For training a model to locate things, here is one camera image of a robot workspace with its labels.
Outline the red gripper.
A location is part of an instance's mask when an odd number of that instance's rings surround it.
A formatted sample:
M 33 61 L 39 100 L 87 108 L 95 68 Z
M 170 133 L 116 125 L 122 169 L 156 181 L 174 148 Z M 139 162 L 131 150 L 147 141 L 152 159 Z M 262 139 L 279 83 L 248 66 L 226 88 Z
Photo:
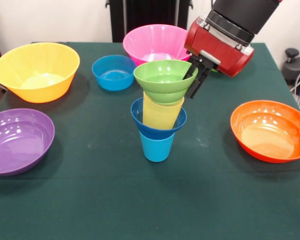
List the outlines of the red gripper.
M 183 80 L 190 78 L 194 75 L 195 70 L 198 70 L 195 80 L 185 94 L 189 99 L 195 97 L 208 74 L 214 68 L 214 64 L 219 72 L 234 77 L 241 72 L 255 53 L 250 44 L 244 46 L 231 39 L 201 16 L 190 26 L 184 47 L 195 56 L 190 56 L 187 60 L 191 65 Z M 201 57 L 212 62 L 203 62 Z

